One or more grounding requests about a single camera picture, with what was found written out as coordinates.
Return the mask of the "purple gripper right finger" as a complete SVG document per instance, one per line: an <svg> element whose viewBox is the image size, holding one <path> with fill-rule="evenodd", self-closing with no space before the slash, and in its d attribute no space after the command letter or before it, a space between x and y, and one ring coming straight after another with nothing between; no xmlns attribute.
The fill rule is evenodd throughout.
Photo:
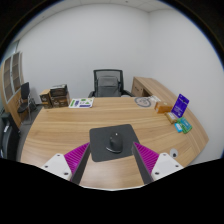
<svg viewBox="0 0 224 224"><path fill-rule="evenodd" d="M169 154L158 154L137 142L133 143L132 152L145 184L152 183L183 169L183 166Z"/></svg>

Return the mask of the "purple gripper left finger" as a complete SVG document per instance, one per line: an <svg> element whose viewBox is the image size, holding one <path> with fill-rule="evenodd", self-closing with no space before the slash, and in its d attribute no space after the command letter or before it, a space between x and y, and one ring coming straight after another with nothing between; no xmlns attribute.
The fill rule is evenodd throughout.
<svg viewBox="0 0 224 224"><path fill-rule="evenodd" d="M90 155L90 144L81 145L65 155L57 153L42 169L77 185L82 179Z"/></svg>

